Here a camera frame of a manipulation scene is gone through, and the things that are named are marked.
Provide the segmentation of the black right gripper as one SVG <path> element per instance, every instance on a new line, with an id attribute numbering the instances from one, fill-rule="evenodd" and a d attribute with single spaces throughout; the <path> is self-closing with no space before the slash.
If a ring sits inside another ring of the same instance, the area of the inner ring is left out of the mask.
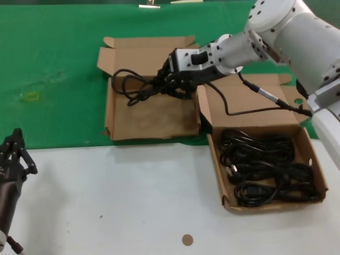
<path id="1" fill-rule="evenodd" d="M 181 100 L 191 100 L 202 82 L 198 78 L 205 64 L 205 50 L 173 50 L 155 77 L 155 89 L 171 82 L 168 95 Z"/>

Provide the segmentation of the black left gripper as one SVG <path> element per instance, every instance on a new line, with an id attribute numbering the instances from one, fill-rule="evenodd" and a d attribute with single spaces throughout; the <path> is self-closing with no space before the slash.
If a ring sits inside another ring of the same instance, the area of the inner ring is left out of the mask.
<path id="1" fill-rule="evenodd" d="M 27 164 L 24 167 L 18 161 L 7 160 L 16 144 L 18 155 Z M 14 129 L 14 135 L 7 136 L 1 144 L 1 231 L 10 230 L 16 204 L 21 195 L 26 174 L 37 174 L 37 166 L 26 150 L 23 133 L 20 128 Z"/>

